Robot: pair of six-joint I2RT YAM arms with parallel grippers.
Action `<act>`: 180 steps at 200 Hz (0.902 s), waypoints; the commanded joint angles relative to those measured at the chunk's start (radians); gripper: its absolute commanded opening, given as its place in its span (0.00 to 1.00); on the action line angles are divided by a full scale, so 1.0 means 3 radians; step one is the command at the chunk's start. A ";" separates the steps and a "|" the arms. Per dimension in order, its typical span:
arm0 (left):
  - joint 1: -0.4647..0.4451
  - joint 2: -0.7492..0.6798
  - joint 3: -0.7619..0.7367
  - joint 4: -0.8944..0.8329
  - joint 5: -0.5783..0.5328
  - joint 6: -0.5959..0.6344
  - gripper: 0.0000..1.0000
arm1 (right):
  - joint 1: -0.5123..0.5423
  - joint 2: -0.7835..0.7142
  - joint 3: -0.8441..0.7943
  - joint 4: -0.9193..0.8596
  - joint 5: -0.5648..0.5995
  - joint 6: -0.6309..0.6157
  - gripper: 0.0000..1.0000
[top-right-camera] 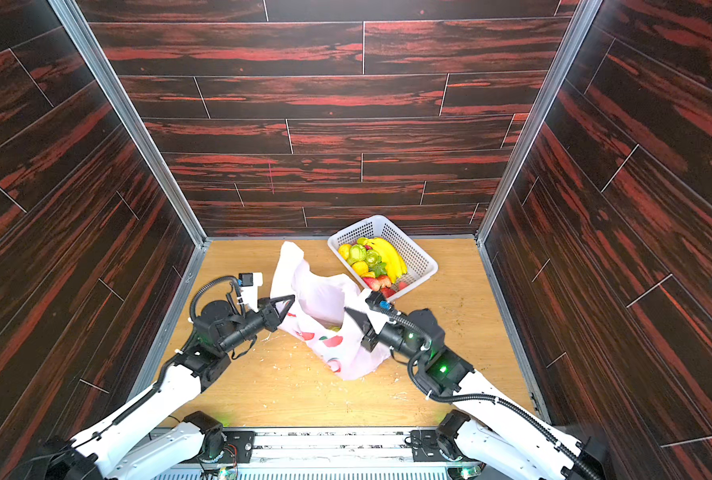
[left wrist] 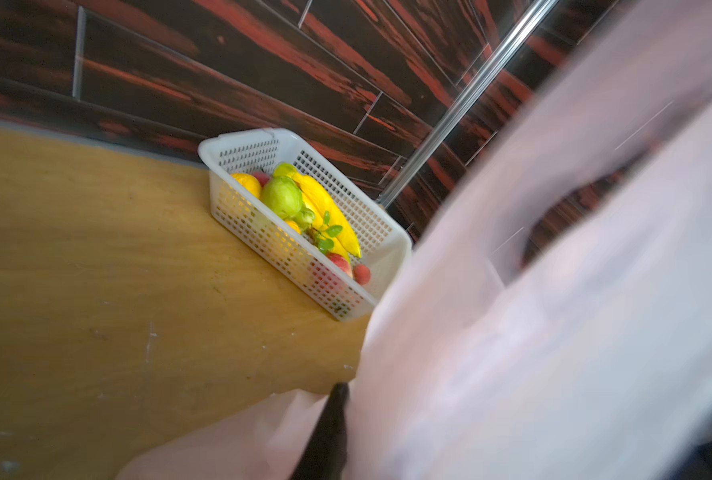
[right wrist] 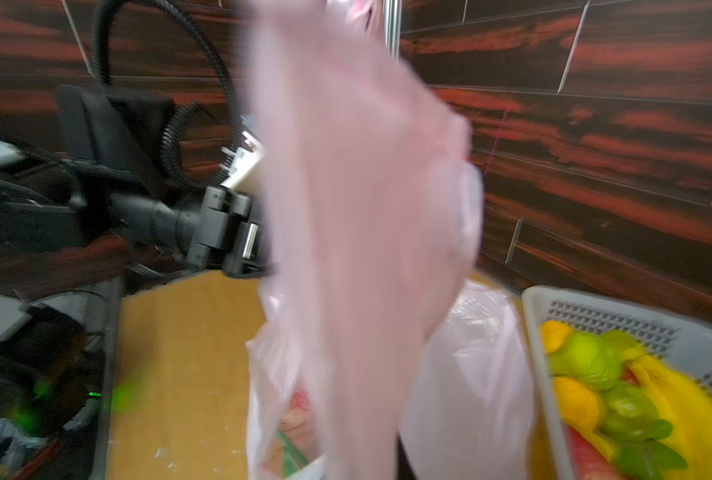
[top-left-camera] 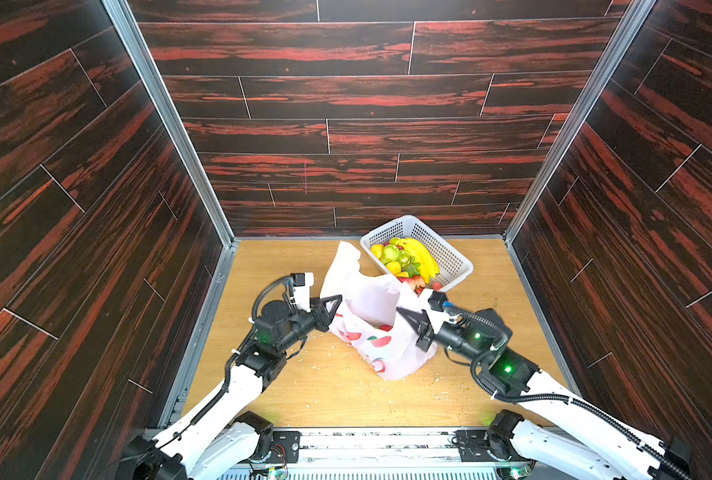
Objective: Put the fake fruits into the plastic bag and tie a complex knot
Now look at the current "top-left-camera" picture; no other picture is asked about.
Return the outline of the pink plastic bag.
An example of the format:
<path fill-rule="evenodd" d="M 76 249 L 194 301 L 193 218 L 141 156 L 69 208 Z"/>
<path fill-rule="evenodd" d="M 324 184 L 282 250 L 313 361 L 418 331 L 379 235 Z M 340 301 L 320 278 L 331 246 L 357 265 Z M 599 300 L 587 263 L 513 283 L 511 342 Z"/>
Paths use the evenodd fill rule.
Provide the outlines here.
<path fill-rule="evenodd" d="M 320 293 L 321 297 L 342 297 L 329 330 L 355 348 L 378 376 L 401 380 L 423 367 L 438 348 L 418 347 L 419 335 L 397 312 L 399 307 L 419 309 L 420 298 L 390 274 L 363 275 L 360 257 L 352 244 L 338 245 Z"/>

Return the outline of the small green fake fruit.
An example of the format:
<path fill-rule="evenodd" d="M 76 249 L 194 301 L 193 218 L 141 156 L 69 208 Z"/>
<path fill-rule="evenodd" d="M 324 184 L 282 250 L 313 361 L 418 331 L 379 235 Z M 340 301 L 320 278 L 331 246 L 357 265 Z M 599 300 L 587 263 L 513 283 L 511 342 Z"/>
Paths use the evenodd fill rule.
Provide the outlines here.
<path fill-rule="evenodd" d="M 402 268 L 406 268 L 413 263 L 413 256 L 406 250 L 399 252 L 398 262 Z"/>

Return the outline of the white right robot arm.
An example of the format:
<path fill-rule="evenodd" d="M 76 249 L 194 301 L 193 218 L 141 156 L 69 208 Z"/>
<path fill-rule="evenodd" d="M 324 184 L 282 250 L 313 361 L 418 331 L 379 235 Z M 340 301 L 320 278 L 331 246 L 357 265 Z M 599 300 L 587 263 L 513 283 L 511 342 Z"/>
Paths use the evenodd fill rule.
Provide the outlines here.
<path fill-rule="evenodd" d="M 555 425 L 543 428 L 503 410 L 479 438 L 457 441 L 462 454 L 508 463 L 505 479 L 524 479 L 519 462 L 548 465 L 576 479 L 688 479 L 690 450 L 646 434 L 563 387 L 509 347 L 511 330 L 492 309 L 470 312 L 447 300 L 397 310 L 422 350 L 438 345 L 461 356 L 491 399 L 521 406 Z"/>

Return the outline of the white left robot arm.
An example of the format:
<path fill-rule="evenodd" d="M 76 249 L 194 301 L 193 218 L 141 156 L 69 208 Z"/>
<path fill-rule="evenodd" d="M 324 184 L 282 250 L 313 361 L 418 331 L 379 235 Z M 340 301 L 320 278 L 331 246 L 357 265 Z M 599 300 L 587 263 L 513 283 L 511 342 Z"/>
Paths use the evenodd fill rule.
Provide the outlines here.
<path fill-rule="evenodd" d="M 123 450 L 117 479 L 206 479 L 250 458 L 263 436 L 263 421 L 231 421 L 279 376 L 291 355 L 314 331 L 328 330 L 343 297 L 312 298 L 301 309 L 287 298 L 255 311 L 252 327 L 225 366 L 225 379 L 196 407 L 147 440 L 133 439 Z"/>

